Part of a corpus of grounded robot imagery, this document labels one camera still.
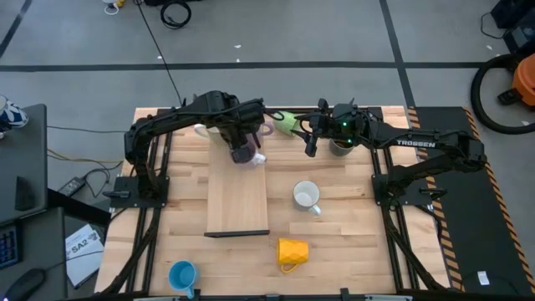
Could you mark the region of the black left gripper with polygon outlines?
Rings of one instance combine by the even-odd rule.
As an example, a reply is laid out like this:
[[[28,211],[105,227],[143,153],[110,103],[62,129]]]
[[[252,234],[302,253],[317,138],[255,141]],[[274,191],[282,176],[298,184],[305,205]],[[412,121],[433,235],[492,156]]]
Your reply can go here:
[[[234,163],[247,163],[252,159],[252,149],[245,144],[247,135],[252,136],[255,145],[260,145],[258,130],[265,121],[263,99],[252,99],[240,103],[237,98],[224,101],[227,112],[224,114],[223,140],[228,145],[240,145],[231,149]]]

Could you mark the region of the lavender mug white handle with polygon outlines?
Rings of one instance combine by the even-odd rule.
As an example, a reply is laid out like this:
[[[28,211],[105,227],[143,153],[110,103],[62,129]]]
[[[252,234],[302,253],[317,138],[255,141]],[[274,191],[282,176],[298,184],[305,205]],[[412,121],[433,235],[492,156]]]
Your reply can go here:
[[[252,159],[247,163],[236,163],[236,164],[246,166],[247,168],[253,168],[258,165],[264,165],[267,161],[267,157],[259,152],[256,141],[253,138],[253,135],[247,134],[246,137],[247,137],[247,143],[245,145],[249,145],[250,148],[252,149]]]

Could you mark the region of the green ribbed mug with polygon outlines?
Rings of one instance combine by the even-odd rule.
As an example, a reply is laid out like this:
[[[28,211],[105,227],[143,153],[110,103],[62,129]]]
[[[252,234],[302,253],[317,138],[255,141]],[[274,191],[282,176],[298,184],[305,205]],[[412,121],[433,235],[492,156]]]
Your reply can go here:
[[[273,125],[276,130],[289,136],[294,136],[293,131],[299,129],[299,122],[296,119],[296,115],[287,111],[279,111],[276,116],[283,117],[282,120],[277,119],[273,121]]]

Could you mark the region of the dark speckled mug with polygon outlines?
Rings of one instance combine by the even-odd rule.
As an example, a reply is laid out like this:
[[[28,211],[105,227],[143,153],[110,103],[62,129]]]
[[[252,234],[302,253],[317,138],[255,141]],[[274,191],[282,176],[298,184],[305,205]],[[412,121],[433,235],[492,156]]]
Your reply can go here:
[[[338,157],[346,156],[353,149],[354,149],[354,146],[351,143],[338,141],[338,140],[329,141],[329,150],[334,156],[338,156]]]

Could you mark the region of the white mug back row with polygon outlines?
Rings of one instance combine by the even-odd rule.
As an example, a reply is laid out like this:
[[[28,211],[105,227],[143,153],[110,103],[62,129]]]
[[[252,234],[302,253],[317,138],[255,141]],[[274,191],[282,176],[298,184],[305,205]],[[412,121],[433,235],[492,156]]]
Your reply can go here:
[[[221,133],[218,128],[212,127],[207,128],[203,124],[194,125],[194,131],[199,136],[208,139],[210,142],[213,142],[217,145],[226,145],[227,143],[222,139]]]

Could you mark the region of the yellow faceted mug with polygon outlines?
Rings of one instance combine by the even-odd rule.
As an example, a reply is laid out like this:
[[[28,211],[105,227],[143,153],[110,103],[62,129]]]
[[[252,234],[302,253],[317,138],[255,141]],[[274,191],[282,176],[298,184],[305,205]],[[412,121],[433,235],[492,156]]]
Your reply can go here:
[[[276,247],[276,261],[283,273],[291,273],[299,265],[307,263],[308,243],[303,240],[279,238]]]

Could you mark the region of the blue mug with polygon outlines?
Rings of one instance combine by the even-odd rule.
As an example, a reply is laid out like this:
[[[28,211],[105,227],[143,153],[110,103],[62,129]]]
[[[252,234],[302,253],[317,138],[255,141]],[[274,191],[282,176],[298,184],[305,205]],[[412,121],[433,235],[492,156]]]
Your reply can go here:
[[[197,272],[193,263],[178,261],[174,263],[168,273],[170,286],[186,293],[189,299],[194,299],[194,286],[197,280]]]

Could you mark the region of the wooden tray board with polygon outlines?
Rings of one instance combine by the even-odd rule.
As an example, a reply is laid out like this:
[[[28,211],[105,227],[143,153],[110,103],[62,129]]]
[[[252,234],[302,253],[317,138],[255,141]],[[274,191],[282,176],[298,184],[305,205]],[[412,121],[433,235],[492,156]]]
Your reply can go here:
[[[268,235],[265,164],[233,162],[228,145],[209,141],[206,237]]]

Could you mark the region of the white printed paper sheet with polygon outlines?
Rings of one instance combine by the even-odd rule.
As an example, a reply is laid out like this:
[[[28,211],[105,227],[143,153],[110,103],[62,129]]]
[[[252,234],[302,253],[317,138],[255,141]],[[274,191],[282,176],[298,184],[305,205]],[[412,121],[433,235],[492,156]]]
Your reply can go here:
[[[100,234],[89,224],[65,239],[67,276],[75,288],[99,270],[103,252]]]

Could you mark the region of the black hazard-striped floor mat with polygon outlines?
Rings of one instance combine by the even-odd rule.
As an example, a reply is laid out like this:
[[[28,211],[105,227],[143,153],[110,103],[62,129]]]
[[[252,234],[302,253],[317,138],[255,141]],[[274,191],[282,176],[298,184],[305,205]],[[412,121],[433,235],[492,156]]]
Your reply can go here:
[[[535,297],[535,278],[491,165],[475,173],[449,171],[430,184],[447,190],[434,202],[451,286],[468,293]],[[476,272],[486,271],[489,286]]]

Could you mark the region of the black wedge-shaped object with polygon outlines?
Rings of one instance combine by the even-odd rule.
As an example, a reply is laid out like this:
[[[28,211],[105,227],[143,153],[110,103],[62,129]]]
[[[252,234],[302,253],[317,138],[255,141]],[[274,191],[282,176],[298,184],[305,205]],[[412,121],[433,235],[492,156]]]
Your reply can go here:
[[[35,208],[35,205],[35,195],[30,182],[25,178],[18,176],[16,180],[15,209],[20,212],[25,212]]]

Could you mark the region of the backlit keyboard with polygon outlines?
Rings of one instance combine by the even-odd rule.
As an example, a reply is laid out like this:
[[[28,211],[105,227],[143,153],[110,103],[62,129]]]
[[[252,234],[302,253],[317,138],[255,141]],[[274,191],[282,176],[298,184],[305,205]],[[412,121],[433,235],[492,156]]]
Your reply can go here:
[[[19,226],[11,223],[0,227],[0,269],[22,260],[23,251]]]

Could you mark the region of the black computer mouse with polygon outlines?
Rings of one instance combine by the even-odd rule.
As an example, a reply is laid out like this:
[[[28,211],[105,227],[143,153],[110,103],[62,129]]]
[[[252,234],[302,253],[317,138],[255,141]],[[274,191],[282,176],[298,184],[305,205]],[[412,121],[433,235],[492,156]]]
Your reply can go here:
[[[44,284],[46,271],[32,268],[18,278],[3,296],[3,301],[28,301],[29,298]]]

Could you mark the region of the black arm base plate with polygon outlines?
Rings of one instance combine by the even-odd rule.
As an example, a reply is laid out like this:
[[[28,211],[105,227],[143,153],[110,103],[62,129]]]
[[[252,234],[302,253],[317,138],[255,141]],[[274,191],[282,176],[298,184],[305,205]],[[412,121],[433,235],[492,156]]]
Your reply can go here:
[[[390,198],[392,197],[387,190],[387,178],[386,174],[373,175],[371,178],[372,186],[374,189],[374,198],[375,202],[381,205],[387,205]],[[432,203],[431,197],[429,194],[421,192],[421,190],[427,189],[426,180],[420,179],[413,181],[408,187],[404,188],[401,193],[394,194],[397,201],[400,205],[430,205]]]
[[[115,179],[113,191],[104,193],[115,208],[157,208],[164,207],[168,200],[170,178],[156,178],[157,189],[151,196],[142,196],[139,189],[139,177],[121,176]]]

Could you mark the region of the black aluminium table frame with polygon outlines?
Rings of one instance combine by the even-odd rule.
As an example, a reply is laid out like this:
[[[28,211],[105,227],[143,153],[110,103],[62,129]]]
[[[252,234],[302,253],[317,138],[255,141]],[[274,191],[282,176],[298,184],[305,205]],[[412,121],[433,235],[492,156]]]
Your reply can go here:
[[[266,188],[269,234],[211,238],[206,231],[208,144],[190,129],[172,138],[168,173],[169,201],[160,214],[155,251],[141,257],[150,263],[136,271],[131,291],[104,290],[132,253],[139,213],[130,209],[114,219],[107,232],[95,297],[98,301],[185,301],[168,282],[171,266],[194,264],[198,276],[195,301],[341,301],[348,288],[351,301],[375,294],[395,295],[385,227],[373,198],[372,155],[364,148],[348,156],[329,153],[325,141],[314,158],[299,140],[275,133],[263,144],[267,155]],[[293,188],[311,181],[320,190],[316,216],[293,206]],[[283,273],[276,261],[279,238],[308,243],[308,262]]]

